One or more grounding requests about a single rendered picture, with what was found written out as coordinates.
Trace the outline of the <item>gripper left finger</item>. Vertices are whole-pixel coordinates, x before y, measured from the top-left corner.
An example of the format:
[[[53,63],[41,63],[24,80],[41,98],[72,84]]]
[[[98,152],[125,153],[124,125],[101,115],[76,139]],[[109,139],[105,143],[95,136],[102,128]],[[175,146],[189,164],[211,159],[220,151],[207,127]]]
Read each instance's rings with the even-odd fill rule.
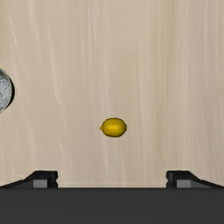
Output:
[[[2,185],[2,188],[57,188],[57,171],[34,171],[25,179]]]

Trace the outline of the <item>grey bowl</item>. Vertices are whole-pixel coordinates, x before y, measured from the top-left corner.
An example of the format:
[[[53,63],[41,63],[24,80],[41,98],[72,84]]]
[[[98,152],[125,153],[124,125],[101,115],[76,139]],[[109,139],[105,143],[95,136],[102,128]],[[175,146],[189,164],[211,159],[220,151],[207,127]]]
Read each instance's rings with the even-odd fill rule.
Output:
[[[14,96],[15,86],[10,76],[0,68],[0,114],[11,105]]]

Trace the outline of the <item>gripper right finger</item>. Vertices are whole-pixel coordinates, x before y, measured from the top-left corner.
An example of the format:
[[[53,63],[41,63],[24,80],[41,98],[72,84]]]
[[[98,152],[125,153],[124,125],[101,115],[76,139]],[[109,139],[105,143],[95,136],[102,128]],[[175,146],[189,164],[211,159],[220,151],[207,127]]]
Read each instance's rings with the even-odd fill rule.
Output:
[[[190,171],[167,171],[167,188],[222,188],[222,185],[199,179]]]

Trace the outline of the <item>yellow lemon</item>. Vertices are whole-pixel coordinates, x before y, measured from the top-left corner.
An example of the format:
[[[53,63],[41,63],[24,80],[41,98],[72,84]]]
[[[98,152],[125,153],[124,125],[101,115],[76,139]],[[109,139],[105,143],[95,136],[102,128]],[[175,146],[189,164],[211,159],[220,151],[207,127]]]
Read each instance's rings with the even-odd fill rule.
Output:
[[[121,137],[127,131],[127,124],[120,118],[108,118],[100,130],[107,137]]]

